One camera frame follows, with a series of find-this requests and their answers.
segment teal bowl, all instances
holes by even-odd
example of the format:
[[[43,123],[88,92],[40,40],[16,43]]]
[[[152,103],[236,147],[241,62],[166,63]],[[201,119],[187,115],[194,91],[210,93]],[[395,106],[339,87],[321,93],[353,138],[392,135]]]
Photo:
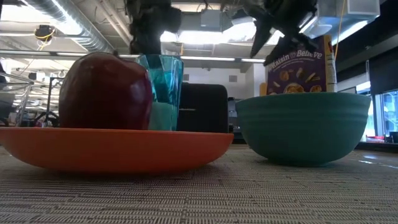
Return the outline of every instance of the teal bowl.
[[[256,153],[278,164],[320,166],[354,150],[370,103],[370,97],[350,93],[295,93],[242,100],[236,110]]]

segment blue plastic cup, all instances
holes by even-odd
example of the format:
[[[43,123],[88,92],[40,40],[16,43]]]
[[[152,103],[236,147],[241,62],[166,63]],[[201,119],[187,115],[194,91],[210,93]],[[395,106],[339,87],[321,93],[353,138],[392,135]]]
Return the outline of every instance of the blue plastic cup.
[[[154,96],[149,130],[177,130],[183,62],[173,56],[143,55],[137,63],[148,70]]]

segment cereal box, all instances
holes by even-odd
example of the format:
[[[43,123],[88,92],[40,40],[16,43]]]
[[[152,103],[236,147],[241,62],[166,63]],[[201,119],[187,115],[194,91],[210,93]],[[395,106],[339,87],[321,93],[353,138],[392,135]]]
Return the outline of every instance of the cereal box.
[[[267,66],[267,95],[337,91],[331,37],[324,35],[313,41],[318,44],[314,53],[301,45]]]

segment orange bowl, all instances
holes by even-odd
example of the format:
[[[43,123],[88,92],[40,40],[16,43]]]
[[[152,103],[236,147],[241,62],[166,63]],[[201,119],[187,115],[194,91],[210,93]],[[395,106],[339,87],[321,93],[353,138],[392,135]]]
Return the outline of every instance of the orange bowl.
[[[158,174],[194,169],[221,157],[233,134],[68,128],[0,128],[17,159],[68,172]]]

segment table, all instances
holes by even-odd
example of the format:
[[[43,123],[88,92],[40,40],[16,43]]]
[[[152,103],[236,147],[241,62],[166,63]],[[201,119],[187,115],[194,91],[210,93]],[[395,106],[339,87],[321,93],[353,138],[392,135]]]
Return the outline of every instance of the table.
[[[246,146],[182,174],[50,172],[0,149],[0,223],[398,223],[398,157],[354,151],[285,167]]]

